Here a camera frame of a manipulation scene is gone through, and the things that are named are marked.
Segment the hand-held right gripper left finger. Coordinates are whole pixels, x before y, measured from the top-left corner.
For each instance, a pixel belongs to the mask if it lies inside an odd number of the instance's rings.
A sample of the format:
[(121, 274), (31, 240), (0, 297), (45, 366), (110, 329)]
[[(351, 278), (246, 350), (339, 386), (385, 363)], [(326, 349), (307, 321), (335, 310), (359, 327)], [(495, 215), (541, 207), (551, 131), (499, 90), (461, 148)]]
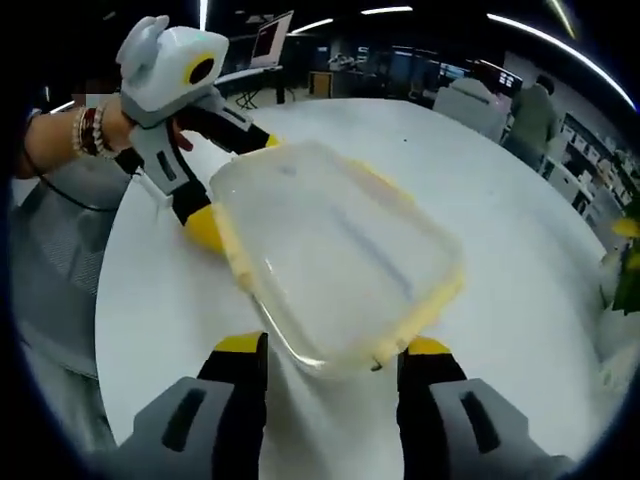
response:
[(115, 452), (117, 479), (257, 479), (267, 420), (268, 334), (220, 341), (134, 418)]

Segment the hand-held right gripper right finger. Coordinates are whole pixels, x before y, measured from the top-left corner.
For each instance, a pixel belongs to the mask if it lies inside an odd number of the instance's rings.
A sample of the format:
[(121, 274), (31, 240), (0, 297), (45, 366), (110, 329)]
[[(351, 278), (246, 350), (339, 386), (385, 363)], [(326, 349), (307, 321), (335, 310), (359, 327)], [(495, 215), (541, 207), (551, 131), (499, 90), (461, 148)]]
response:
[(574, 461), (546, 453), (528, 418), (441, 342), (419, 336), (398, 355), (396, 422), (405, 479), (564, 479)]

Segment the person's left hand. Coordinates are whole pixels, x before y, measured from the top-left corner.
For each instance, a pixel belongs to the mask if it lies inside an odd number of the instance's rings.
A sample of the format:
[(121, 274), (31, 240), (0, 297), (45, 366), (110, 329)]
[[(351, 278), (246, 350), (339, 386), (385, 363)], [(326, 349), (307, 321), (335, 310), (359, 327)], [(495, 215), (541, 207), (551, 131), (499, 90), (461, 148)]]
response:
[(101, 129), (105, 147), (114, 154), (130, 149), (129, 136), (135, 123), (122, 111), (120, 96), (110, 95), (102, 106)]

